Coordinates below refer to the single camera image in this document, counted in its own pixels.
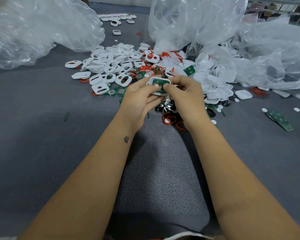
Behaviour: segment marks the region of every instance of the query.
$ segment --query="hand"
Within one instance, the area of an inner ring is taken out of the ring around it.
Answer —
[[[134,133],[141,129],[147,113],[165,99],[164,96],[152,94],[159,90],[159,86],[146,86],[149,80],[150,77],[144,78],[127,88],[116,115],[127,121]]]
[[[172,96],[185,127],[191,132],[197,123],[208,118],[204,106],[204,93],[201,84],[186,76],[175,76],[169,79],[172,83],[164,84],[164,90]],[[173,84],[181,85],[183,90]]]

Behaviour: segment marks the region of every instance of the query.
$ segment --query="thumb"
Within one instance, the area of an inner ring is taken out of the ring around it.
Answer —
[[[157,92],[159,90],[158,85],[147,85],[140,89],[140,92],[146,97],[150,96],[151,93]]]
[[[183,92],[182,90],[180,90],[179,88],[177,88],[175,85],[172,84],[164,84],[163,88],[173,98],[176,98],[181,92]]]

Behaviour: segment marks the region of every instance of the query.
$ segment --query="textured gray mat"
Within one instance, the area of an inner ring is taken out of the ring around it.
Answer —
[[[152,44],[148,15],[143,14],[147,9],[99,8],[137,15],[135,24],[123,21],[119,28],[105,22],[104,46],[116,44],[115,39]],[[112,29],[122,35],[113,36]],[[119,108],[119,98],[92,96],[90,85],[73,80],[75,71],[64,67],[89,55],[58,46],[34,66],[0,70],[0,236],[16,235],[35,217]],[[214,119],[240,158],[300,225],[300,112],[294,107],[300,108],[299,99],[269,92],[265,99],[232,104],[225,108],[227,117],[219,113]],[[280,111],[296,130],[284,131],[261,108]],[[151,111],[133,141],[108,232],[117,239],[159,238],[187,228],[201,231],[209,220],[214,226],[191,137],[164,125],[161,115]]]

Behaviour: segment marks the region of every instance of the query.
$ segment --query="forearm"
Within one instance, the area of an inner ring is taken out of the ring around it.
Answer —
[[[300,239],[300,228],[208,117],[191,131],[227,240]]]
[[[117,115],[19,239],[101,239],[134,135]]]

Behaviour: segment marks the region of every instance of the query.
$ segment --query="right arm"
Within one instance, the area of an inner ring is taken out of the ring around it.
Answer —
[[[298,239],[300,228],[236,155],[208,117],[199,83],[178,76],[164,89],[192,135],[227,240]]]

